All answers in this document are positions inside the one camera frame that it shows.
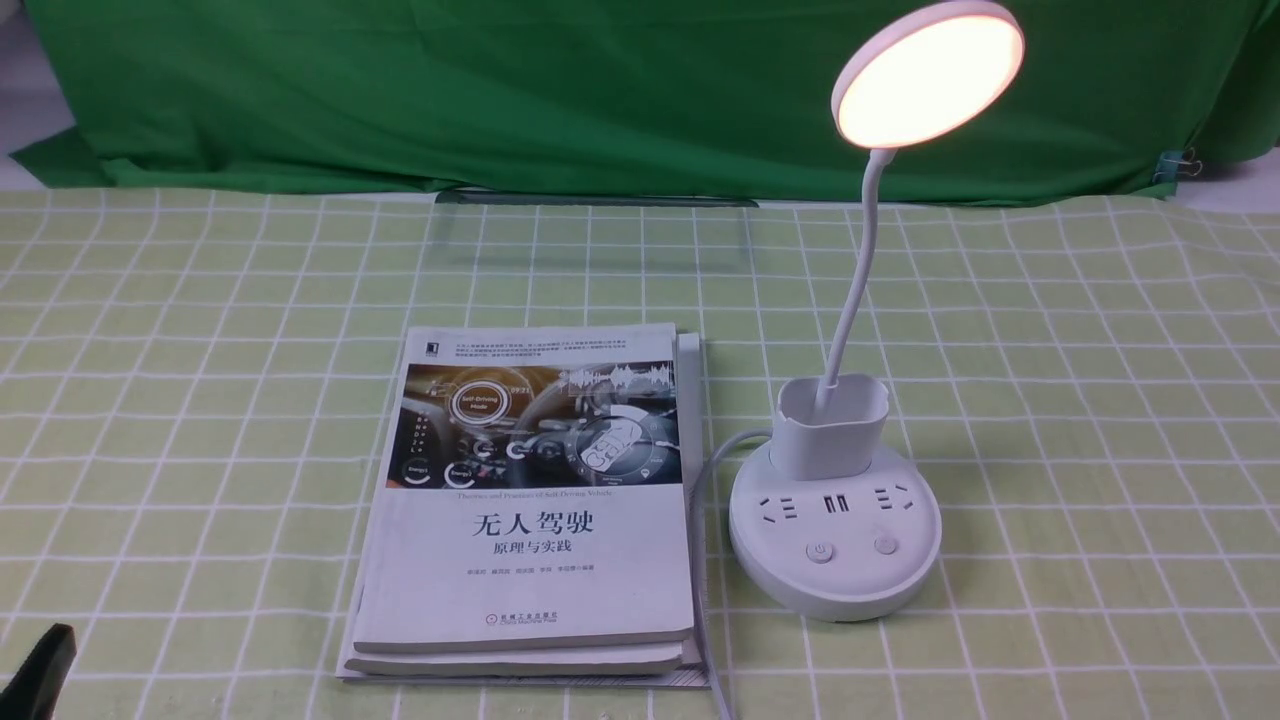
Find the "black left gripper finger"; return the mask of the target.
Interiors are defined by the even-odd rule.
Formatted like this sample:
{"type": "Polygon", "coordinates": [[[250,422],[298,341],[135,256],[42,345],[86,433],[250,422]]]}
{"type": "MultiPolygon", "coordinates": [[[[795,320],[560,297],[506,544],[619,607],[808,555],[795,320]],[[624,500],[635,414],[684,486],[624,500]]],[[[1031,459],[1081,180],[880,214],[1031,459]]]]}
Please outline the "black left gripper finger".
{"type": "Polygon", "coordinates": [[[52,624],[3,689],[1,719],[54,719],[76,655],[76,629],[52,624]]]}

